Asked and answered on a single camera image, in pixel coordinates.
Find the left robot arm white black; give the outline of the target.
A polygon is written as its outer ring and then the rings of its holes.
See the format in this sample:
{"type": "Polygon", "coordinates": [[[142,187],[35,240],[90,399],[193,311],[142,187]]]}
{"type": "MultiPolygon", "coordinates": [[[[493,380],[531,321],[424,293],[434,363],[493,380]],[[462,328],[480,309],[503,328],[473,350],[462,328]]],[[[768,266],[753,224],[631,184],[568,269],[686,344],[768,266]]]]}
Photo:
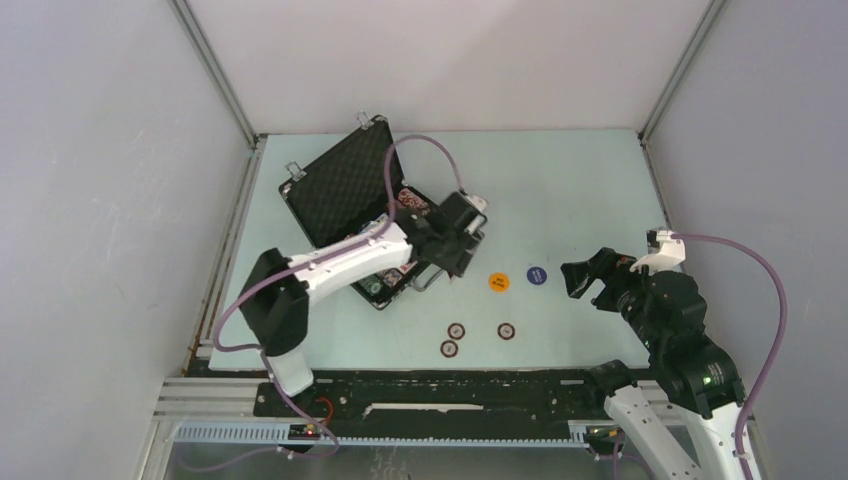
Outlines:
{"type": "Polygon", "coordinates": [[[427,263],[451,276],[464,275],[484,238],[485,199],[454,192],[423,215],[396,210],[373,228],[308,254],[262,253],[236,301],[253,332],[278,404],[304,416],[316,403],[314,376],[301,349],[310,310],[321,300],[370,275],[411,262],[427,263]]]}

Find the blue small blind button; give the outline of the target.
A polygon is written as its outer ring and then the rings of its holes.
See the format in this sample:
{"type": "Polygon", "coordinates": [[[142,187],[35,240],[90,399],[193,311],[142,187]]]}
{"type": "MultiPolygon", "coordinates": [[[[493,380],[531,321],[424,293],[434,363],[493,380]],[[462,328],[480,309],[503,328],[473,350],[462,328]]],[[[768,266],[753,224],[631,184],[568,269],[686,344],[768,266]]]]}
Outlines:
{"type": "Polygon", "coordinates": [[[526,278],[532,285],[543,285],[548,280],[548,274],[544,268],[532,266],[527,270],[526,278]]]}

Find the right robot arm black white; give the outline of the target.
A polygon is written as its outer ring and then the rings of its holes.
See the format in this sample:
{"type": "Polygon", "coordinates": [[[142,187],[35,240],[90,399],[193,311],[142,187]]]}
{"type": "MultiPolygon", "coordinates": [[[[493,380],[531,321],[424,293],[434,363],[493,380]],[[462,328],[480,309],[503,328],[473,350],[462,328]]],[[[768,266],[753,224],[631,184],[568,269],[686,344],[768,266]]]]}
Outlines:
{"type": "Polygon", "coordinates": [[[677,271],[680,259],[640,259],[610,248],[561,267],[566,291],[581,298],[603,284],[593,306],[620,315],[645,346],[649,370],[688,429],[690,456],[658,418],[634,374],[620,360],[587,370],[585,411],[610,417],[658,479],[759,479],[746,427],[736,424],[745,392],[730,356],[705,333],[707,302],[696,281],[677,271]]]}

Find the orange big blind button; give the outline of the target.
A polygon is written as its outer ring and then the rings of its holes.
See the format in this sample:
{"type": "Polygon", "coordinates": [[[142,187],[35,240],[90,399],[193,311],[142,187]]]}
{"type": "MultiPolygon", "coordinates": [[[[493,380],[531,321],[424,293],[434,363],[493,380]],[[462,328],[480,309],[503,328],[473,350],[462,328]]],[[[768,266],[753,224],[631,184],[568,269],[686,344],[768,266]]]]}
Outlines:
{"type": "Polygon", "coordinates": [[[495,272],[489,276],[488,285],[493,291],[503,293],[510,288],[511,281],[505,273],[495,272]]]}

